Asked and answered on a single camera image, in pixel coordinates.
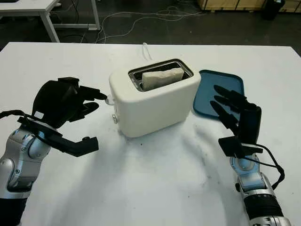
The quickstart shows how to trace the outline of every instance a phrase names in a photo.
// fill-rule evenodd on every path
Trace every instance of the toaster slot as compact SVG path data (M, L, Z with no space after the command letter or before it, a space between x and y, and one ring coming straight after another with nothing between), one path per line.
M184 75L182 77L182 80L193 76L192 71L179 59L172 59L161 63L149 65L146 67L133 69L128 73L128 76L130 77L132 83L137 88L137 90L139 90L140 92L146 92L143 90L143 86L142 86L142 74L144 72L166 71L169 69L179 68L179 67L181 67L184 70Z

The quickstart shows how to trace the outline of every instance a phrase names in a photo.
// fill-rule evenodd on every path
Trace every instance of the white table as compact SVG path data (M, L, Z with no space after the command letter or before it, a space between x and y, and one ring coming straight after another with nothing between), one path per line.
M292 225L301 225L297 53L291 47L265 46L153 45L149 50L154 60L179 57L199 70L244 80L248 100L263 109L258 142L285 169L277 199ZM9 43L0 52L0 110L31 113L42 84L63 76L78 77L81 84L108 94L109 75L131 61L150 64L141 45ZM73 141L97 136L100 150L75 158L52 149L33 186L23 226L248 225L234 188L236 176L217 142L231 135L221 123L190 113L182 123L129 139L119 132L112 113L112 106L101 103L84 120L59 129ZM11 116L0 122L0 155L19 126L16 120ZM270 161L266 153L260 160ZM261 169L271 183L279 176L274 169Z
M95 24L52 24L49 12L59 0L19 0L0 3L0 16L40 16L52 42L60 42L55 28L89 28L100 30L95 0L91 0Z

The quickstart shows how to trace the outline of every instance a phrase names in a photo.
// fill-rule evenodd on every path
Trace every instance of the wooden crate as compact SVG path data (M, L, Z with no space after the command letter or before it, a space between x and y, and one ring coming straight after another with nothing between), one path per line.
M204 10L261 10L265 0L198 0ZM301 12L301 0L287 0L280 12Z
M198 0L205 10L235 10L237 0Z
M301 2L299 3L299 7L297 8L296 13L301 13Z
M240 0L236 10L261 10L265 0Z
M290 12L293 13L296 11L299 6L300 1L285 1L284 6L279 10L279 12Z

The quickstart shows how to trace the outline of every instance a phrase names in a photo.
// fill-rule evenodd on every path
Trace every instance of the desk leg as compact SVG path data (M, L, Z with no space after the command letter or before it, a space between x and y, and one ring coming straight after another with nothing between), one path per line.
M52 42L60 42L48 13L40 13L40 17Z
M93 10L94 19L95 19L96 29L100 30L98 12L97 12L97 7L96 7L96 0L91 0L91 4L92 4L92 10Z

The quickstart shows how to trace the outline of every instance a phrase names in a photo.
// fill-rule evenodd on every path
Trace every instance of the blue tray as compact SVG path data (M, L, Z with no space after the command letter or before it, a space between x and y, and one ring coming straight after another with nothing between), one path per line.
M217 113L210 105L210 101L214 100L215 95L218 95L213 88L214 85L219 85L228 90L234 90L242 95L245 95L244 82L236 75L210 70L201 70L199 73L202 79L198 87L197 94L194 98L193 109L200 115L218 118ZM228 106L222 106L228 113L233 114L237 119L239 119L238 113L231 111L230 107Z

